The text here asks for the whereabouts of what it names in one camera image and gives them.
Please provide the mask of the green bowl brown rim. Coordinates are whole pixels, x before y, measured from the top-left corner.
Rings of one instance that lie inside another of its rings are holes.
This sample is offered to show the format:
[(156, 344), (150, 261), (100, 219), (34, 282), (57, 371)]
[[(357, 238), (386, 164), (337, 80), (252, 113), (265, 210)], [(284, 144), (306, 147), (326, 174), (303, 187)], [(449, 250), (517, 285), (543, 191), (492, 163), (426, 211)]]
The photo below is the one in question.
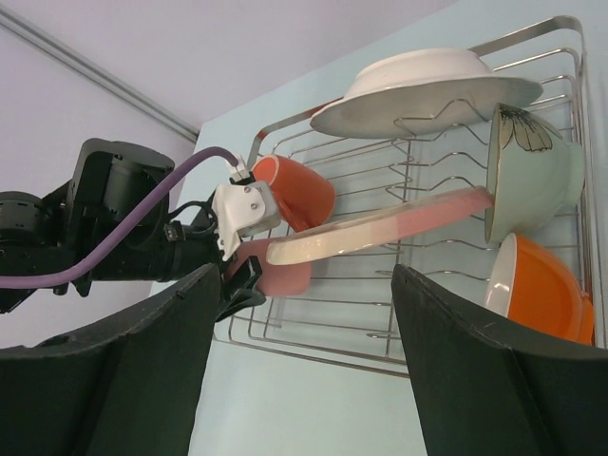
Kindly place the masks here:
[(585, 158), (543, 118), (497, 104), (490, 127), (486, 188), (493, 206), (484, 213), (484, 238), (500, 243), (510, 233), (542, 227), (580, 200)]

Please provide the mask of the large white grey-rimmed plate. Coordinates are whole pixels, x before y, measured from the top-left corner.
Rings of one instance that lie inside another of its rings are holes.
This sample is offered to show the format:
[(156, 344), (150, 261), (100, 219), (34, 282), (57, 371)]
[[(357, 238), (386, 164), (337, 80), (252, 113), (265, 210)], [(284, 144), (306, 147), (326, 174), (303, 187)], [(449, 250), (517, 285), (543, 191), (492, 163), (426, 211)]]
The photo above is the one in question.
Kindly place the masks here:
[(318, 133), (351, 139), (406, 139), (491, 119), (495, 105), (527, 107), (540, 83), (501, 75), (475, 52), (439, 47), (409, 51), (362, 69), (338, 101), (312, 115)]

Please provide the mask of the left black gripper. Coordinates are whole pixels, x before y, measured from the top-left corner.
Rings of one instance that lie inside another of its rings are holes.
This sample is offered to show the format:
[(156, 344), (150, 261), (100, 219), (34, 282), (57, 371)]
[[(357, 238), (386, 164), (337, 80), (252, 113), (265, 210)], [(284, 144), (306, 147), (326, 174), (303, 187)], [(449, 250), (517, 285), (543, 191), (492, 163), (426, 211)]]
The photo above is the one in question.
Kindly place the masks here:
[[(93, 281), (169, 281), (200, 265), (223, 263), (209, 200), (195, 202), (200, 223), (183, 226), (169, 209), (170, 190), (198, 164), (227, 158), (212, 147), (181, 166), (130, 142), (89, 139), (72, 178), (40, 201), (40, 285), (86, 296)], [(265, 303), (262, 267), (248, 256), (221, 280), (216, 322)]]

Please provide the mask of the beige and pink floral plate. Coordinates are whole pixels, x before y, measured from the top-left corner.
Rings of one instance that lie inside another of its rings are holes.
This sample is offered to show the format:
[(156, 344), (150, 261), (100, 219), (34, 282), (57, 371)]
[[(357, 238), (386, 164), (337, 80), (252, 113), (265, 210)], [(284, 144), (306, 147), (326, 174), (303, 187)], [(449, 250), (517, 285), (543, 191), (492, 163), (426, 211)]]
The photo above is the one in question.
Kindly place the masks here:
[(282, 266), (357, 252), (458, 222), (492, 205), (482, 186), (452, 190), (275, 240), (266, 259)]

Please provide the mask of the metal wire dish rack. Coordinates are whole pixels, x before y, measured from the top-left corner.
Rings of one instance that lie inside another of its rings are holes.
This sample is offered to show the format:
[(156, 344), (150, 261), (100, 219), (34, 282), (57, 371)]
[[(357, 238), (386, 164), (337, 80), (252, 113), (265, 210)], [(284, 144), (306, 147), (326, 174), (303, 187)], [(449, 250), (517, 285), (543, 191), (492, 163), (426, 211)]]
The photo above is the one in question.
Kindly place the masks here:
[(247, 162), (282, 221), (254, 242), (259, 306), (215, 339), (404, 377), (391, 276), (432, 282), (545, 333), (602, 346), (603, 297), (579, 19), (475, 47), (451, 43), (334, 67), (338, 93), (255, 135)]

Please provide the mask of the white and orange bowl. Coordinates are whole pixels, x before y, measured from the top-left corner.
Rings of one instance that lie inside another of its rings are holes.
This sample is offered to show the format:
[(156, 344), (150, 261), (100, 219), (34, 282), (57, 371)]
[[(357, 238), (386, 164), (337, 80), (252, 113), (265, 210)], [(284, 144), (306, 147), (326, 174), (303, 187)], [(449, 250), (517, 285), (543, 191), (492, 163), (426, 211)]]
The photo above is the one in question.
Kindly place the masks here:
[(592, 300), (557, 256), (527, 237), (510, 234), (496, 256), (484, 307), (527, 328), (590, 346)]

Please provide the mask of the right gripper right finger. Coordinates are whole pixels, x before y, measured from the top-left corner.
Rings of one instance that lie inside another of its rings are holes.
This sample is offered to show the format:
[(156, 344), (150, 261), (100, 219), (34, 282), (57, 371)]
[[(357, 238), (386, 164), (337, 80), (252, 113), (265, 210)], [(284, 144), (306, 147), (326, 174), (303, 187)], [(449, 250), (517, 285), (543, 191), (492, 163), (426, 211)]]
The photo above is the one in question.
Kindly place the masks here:
[(428, 454), (606, 453), (606, 350), (528, 329), (405, 265), (391, 294)]

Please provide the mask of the orange mug white inside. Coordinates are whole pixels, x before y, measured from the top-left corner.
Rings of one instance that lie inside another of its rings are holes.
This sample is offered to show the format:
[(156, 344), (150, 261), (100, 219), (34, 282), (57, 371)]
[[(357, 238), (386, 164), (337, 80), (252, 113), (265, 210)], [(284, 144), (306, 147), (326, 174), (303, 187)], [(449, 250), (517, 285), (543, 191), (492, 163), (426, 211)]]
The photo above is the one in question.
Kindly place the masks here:
[(269, 155), (256, 162), (253, 174), (257, 181), (269, 184), (281, 216), (295, 232), (318, 227), (332, 215), (333, 185), (304, 164)]

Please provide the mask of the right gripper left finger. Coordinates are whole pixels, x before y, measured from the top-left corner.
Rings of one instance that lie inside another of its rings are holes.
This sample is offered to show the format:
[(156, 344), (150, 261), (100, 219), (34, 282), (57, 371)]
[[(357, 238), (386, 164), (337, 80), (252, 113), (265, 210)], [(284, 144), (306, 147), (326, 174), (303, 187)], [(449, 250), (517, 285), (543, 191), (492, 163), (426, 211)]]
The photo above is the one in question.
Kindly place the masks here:
[(2, 453), (186, 454), (219, 298), (205, 265), (95, 323), (2, 350)]

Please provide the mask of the pink plastic cup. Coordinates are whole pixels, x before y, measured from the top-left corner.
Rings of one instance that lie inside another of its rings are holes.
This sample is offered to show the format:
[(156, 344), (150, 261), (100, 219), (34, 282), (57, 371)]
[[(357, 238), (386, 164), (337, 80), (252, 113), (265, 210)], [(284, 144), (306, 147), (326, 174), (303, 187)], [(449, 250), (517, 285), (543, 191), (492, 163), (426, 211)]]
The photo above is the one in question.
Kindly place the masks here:
[(273, 238), (263, 238), (242, 242), (236, 251), (236, 261), (224, 273), (225, 279), (231, 278), (245, 259), (251, 256), (258, 258), (262, 275), (255, 289), (269, 297), (302, 295), (310, 286), (312, 264), (272, 265), (266, 260), (266, 253)]

